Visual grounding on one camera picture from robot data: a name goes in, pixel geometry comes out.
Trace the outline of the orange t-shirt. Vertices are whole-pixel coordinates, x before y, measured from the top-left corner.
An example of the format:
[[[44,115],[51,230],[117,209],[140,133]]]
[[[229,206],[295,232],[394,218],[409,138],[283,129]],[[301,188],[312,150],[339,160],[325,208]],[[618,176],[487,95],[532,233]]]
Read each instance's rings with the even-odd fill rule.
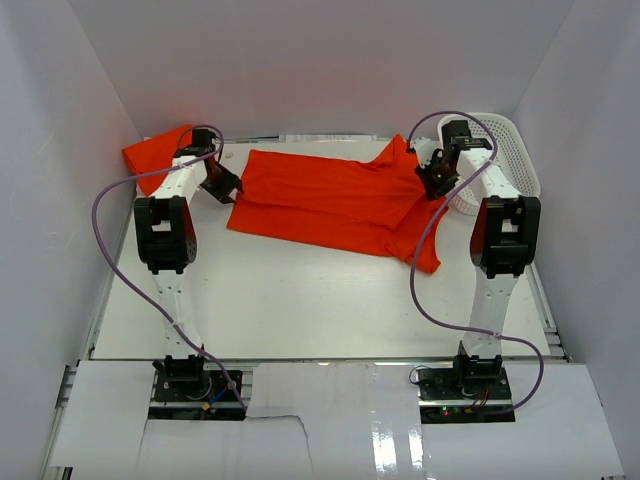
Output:
[[[369,162],[253,150],[227,227],[241,233],[440,266],[415,154],[395,136]]]
[[[182,134],[191,128],[191,124],[182,125],[174,130],[151,137],[147,140],[125,147],[122,150],[125,165],[132,175],[140,175],[172,166],[173,155],[178,146],[187,146],[191,142],[191,133]]]

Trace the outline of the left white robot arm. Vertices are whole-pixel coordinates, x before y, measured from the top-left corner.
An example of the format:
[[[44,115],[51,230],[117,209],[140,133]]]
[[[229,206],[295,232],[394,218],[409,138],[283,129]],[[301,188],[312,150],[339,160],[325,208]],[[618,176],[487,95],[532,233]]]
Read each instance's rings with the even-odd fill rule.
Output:
[[[184,142],[187,135],[191,140]],[[150,196],[135,201],[134,226],[139,258],[154,280],[166,320],[163,366],[171,374],[182,368],[177,387],[188,398],[199,399],[209,392],[212,377],[203,368],[204,343],[189,292],[187,268],[198,252],[190,203],[203,190],[231,205],[244,189],[240,178],[220,163],[224,140],[217,128],[198,125],[180,137],[171,171]]]

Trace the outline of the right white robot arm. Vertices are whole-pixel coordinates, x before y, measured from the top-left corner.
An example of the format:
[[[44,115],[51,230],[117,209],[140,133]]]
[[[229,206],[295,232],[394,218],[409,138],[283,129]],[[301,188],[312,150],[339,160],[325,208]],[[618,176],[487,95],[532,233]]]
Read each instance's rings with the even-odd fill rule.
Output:
[[[504,398],[504,324],[513,290],[535,257],[541,203],[505,175],[496,162],[498,142],[478,118],[449,113],[438,136],[438,142],[410,138],[407,149],[417,156],[415,174],[427,199],[449,201],[470,189],[478,204],[469,240],[475,293],[452,366],[417,379],[478,402]]]

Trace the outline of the white perforated plastic basket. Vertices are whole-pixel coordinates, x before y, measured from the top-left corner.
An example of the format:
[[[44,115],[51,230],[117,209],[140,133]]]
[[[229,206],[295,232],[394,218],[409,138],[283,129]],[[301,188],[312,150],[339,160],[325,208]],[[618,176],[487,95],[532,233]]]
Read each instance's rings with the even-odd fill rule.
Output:
[[[494,163],[500,167],[507,180],[524,196],[539,197],[541,186],[538,176],[515,124],[496,113],[473,112],[471,115],[480,120],[495,137],[498,153]],[[490,139],[477,123],[461,115],[449,114],[442,117],[437,125],[440,143],[443,142],[442,127],[453,120],[467,121],[473,137]],[[449,205],[467,216],[476,216],[479,209],[479,203],[470,187],[456,195]]]

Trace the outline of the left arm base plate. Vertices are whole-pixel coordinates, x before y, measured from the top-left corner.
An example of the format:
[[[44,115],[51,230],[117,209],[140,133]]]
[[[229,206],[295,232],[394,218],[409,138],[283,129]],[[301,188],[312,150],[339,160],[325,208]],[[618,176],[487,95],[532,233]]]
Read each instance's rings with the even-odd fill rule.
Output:
[[[219,370],[204,370],[195,381],[170,382],[156,372],[148,409],[149,420],[243,421],[244,408]]]

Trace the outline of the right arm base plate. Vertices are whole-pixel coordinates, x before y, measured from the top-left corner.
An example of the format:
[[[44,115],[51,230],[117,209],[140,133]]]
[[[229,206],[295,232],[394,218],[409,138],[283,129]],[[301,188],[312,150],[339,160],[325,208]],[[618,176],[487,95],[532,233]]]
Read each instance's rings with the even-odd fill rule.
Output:
[[[418,389],[423,425],[513,423],[515,413],[505,369],[495,380],[477,380],[462,385],[450,368],[414,367],[409,382]]]

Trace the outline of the aluminium frame rail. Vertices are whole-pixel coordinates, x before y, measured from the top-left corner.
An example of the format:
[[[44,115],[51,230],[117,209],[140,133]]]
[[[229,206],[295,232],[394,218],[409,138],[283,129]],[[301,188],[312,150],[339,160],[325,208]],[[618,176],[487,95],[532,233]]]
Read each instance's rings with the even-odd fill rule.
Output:
[[[47,444],[43,467],[41,469],[40,478],[42,480],[69,479],[71,477],[70,467],[52,466],[51,458],[52,458],[55,443],[59,434],[64,412],[71,395],[71,390],[75,381],[76,372],[77,372],[76,366],[65,367],[63,378],[62,378],[62,381],[58,390],[56,402],[55,402],[52,429],[51,429],[49,441]]]

